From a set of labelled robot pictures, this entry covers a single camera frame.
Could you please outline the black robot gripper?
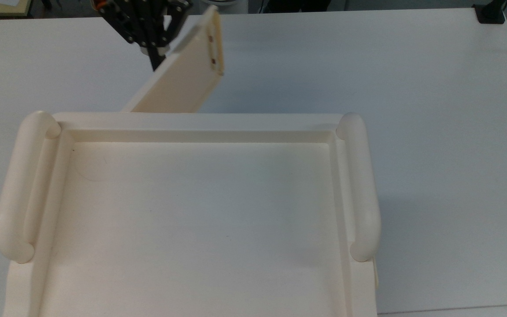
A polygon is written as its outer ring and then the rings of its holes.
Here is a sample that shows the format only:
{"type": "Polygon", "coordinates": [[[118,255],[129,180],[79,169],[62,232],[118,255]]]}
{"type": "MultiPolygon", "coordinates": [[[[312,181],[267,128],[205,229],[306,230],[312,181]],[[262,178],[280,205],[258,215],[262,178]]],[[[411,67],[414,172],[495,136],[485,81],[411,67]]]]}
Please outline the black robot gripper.
{"type": "Polygon", "coordinates": [[[182,0],[97,0],[96,11],[129,44],[147,48],[156,71],[168,44],[177,38],[192,2],[182,0]]]}

